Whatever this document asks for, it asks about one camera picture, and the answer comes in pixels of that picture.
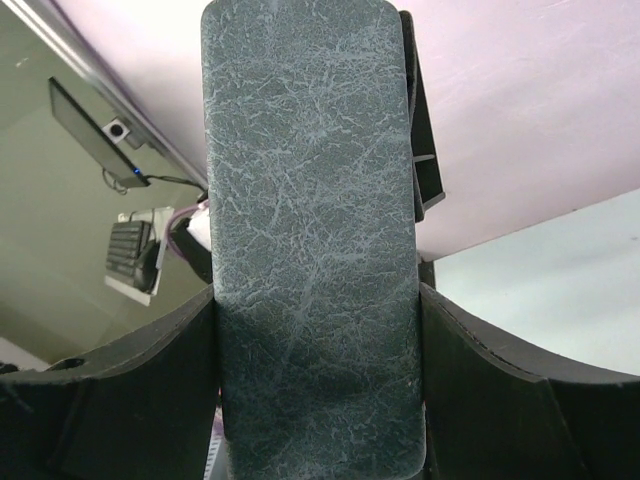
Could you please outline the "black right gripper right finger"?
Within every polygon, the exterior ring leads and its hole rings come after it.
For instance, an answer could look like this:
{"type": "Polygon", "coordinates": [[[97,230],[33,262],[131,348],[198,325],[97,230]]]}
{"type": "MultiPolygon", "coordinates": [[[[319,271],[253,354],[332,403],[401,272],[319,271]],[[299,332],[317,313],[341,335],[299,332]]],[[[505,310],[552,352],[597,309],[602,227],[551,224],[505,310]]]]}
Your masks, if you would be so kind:
{"type": "Polygon", "coordinates": [[[639,378],[535,346],[420,287],[434,479],[636,479],[639,378]]]}

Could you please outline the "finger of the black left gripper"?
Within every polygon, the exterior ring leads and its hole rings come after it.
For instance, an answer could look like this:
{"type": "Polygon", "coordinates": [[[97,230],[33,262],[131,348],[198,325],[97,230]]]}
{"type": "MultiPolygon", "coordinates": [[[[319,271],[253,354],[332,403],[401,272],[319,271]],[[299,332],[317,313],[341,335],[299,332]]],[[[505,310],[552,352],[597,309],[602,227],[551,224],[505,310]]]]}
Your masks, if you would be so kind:
{"type": "Polygon", "coordinates": [[[413,192],[415,222],[424,220],[425,212],[446,196],[442,184],[435,140],[427,104],[422,71],[410,12],[399,12],[404,41],[404,58],[411,128],[413,158],[413,192]]]}

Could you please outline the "dark green glasses case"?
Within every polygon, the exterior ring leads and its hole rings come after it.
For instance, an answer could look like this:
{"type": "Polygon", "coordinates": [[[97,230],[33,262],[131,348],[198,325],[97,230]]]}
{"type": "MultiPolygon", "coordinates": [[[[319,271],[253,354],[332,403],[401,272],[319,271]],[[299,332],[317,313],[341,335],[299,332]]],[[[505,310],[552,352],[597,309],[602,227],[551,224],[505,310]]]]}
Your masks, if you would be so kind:
{"type": "Polygon", "coordinates": [[[201,38],[229,474],[408,479],[426,434],[400,15],[214,1],[201,38]]]}

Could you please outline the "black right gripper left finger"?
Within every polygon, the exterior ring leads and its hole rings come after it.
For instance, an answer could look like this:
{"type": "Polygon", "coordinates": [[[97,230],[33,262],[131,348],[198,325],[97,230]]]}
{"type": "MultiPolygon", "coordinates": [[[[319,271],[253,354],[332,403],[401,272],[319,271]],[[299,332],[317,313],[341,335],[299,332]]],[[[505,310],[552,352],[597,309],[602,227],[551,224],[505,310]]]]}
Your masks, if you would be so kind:
{"type": "Polygon", "coordinates": [[[219,387],[211,288],[44,371],[1,375],[4,479],[201,479],[219,387]]]}

